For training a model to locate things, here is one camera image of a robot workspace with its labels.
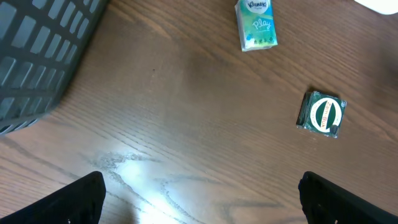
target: dark green box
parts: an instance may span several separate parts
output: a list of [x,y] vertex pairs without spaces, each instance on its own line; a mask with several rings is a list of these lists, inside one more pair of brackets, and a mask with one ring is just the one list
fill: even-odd
[[297,127],[338,137],[347,101],[322,94],[318,91],[304,95],[302,108],[297,120]]

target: white logo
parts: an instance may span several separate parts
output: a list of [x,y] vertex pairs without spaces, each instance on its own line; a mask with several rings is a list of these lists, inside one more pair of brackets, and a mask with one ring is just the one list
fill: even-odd
[[259,19],[258,21],[254,21],[254,22],[253,22],[253,26],[254,26],[256,29],[259,29],[259,28],[261,28],[261,27],[266,26],[266,27],[267,27],[267,30],[269,30],[269,28],[271,28],[271,22],[267,22],[266,20]]
[[267,11],[270,0],[245,0],[249,11],[257,14],[263,14]]
[[[324,103],[324,102],[326,102],[326,105],[325,105],[325,109],[323,110],[323,113],[322,113],[321,125],[319,125],[317,122],[317,110],[318,110],[319,106],[322,105],[322,103]],[[326,128],[326,125],[328,124],[328,118],[329,118],[329,113],[330,113],[332,104],[335,106],[335,109],[336,109],[336,116],[335,116],[335,120],[333,121],[332,125],[338,126],[341,122],[341,109],[336,100],[331,99],[331,98],[322,98],[319,101],[317,101],[316,103],[314,103],[311,108],[311,113],[310,113],[311,123],[313,124],[313,126],[315,128],[317,128],[319,131],[321,131],[323,133],[330,132],[330,128]]]

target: brown wooden surface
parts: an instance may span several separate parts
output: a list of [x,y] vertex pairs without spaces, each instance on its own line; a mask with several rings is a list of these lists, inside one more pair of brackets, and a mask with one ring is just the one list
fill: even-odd
[[[305,223],[312,170],[398,215],[398,15],[274,1],[279,46],[243,53],[236,0],[112,0],[61,105],[0,140],[0,217],[93,170],[102,223]],[[309,86],[339,139],[295,127]]]

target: white object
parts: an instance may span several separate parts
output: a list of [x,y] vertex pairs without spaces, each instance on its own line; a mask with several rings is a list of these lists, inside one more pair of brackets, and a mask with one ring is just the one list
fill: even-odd
[[397,0],[355,0],[356,2],[384,15],[398,12]]

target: dark gray basket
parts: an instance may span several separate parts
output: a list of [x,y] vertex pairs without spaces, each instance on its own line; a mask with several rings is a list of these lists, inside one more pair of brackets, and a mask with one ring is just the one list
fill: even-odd
[[0,134],[60,102],[107,0],[0,0]]

